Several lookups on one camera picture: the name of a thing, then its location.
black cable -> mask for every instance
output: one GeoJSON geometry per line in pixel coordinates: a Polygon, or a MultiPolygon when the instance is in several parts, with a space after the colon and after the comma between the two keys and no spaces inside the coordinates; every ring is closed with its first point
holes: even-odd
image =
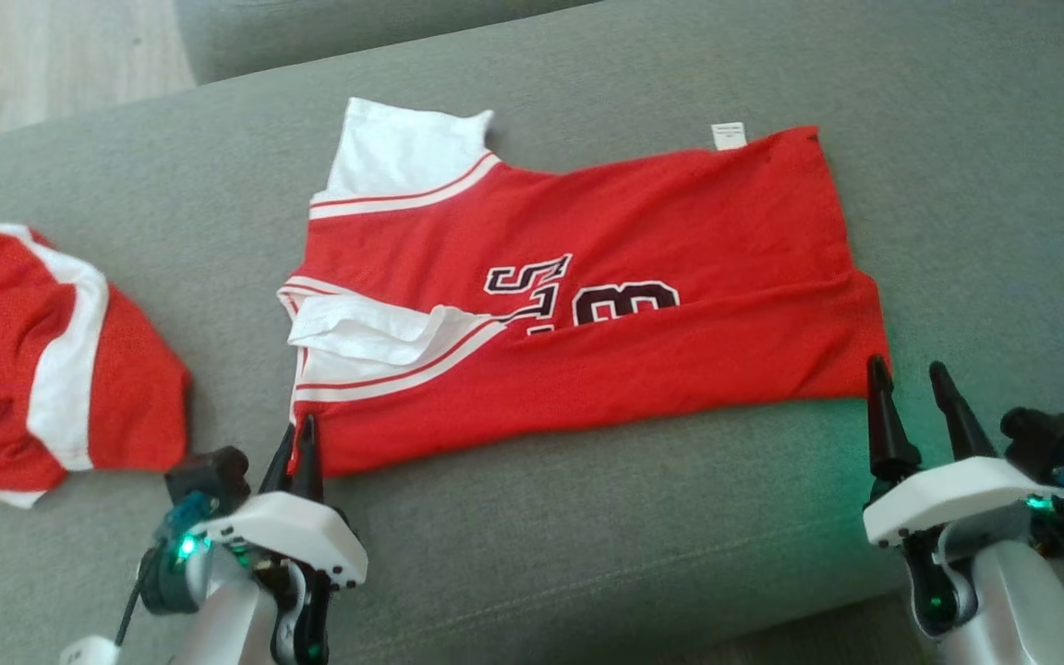
{"type": "MultiPolygon", "coordinates": [[[[159,552],[161,547],[162,543],[156,544],[153,551],[159,552]]],[[[143,584],[147,581],[150,569],[157,565],[155,559],[151,559],[147,563],[147,556],[143,556],[143,563],[138,565],[138,578],[134,581],[134,588],[130,589],[130,600],[126,601],[126,612],[122,612],[122,624],[117,628],[117,636],[114,638],[114,644],[119,648],[126,641],[126,632],[130,630],[130,620],[134,619],[134,609],[138,605],[138,595],[143,593],[143,584]]]]}

white plastic part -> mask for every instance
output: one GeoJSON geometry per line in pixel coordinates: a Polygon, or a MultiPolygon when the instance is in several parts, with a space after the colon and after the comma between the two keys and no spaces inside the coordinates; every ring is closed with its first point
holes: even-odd
{"type": "Polygon", "coordinates": [[[88,635],[60,652],[60,665],[116,665],[122,648],[100,635],[88,635]]]}
{"type": "Polygon", "coordinates": [[[228,517],[203,521],[192,534],[212,543],[244,539],[328,573],[335,584],[363,584],[367,552],[339,514],[329,505],[287,493],[257,495],[228,517]]]}
{"type": "Polygon", "coordinates": [[[1053,489],[1033,483],[1008,460],[970,458],[916,472],[864,511],[869,543],[896,546],[899,531],[913,533],[1023,500],[1052,496],[1053,489]]]}

red and white garment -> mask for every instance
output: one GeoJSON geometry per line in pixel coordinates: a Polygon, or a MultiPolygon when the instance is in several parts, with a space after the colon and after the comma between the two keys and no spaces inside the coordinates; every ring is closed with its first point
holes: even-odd
{"type": "Polygon", "coordinates": [[[190,375],[93,265],[0,223],[0,500],[68,471],[164,471],[186,450],[190,375]]]}
{"type": "Polygon", "coordinates": [[[865,394],[878,287],[814,127],[553,173],[489,151],[491,117],[347,105],[278,294],[326,472],[865,394]]]}

gray couch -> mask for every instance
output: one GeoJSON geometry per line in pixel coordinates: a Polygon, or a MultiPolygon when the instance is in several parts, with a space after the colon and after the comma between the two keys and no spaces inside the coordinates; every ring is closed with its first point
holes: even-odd
{"type": "MultiPolygon", "coordinates": [[[[1064,3],[618,0],[0,136],[0,221],[144,307],[195,373],[196,449],[239,445],[259,470],[282,434],[273,292],[352,95],[495,109],[492,148],[545,170],[710,147],[710,122],[815,122],[928,463],[947,458],[932,359],[990,430],[1013,405],[1064,411],[1064,3]]],[[[866,464],[865,405],[814,401],[333,480],[371,570],[334,605],[332,662],[650,662],[891,592],[866,464]]],[[[166,505],[148,472],[0,505],[0,664],[113,631],[166,505]]],[[[122,661],[162,664],[188,624],[139,613],[122,661]]]]}

clothing tag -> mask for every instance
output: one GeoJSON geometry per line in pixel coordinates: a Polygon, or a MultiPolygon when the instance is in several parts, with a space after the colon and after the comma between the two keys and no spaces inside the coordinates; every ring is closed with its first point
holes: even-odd
{"type": "Polygon", "coordinates": [[[713,127],[713,144],[717,150],[732,150],[746,144],[746,122],[720,122],[713,127]]]}

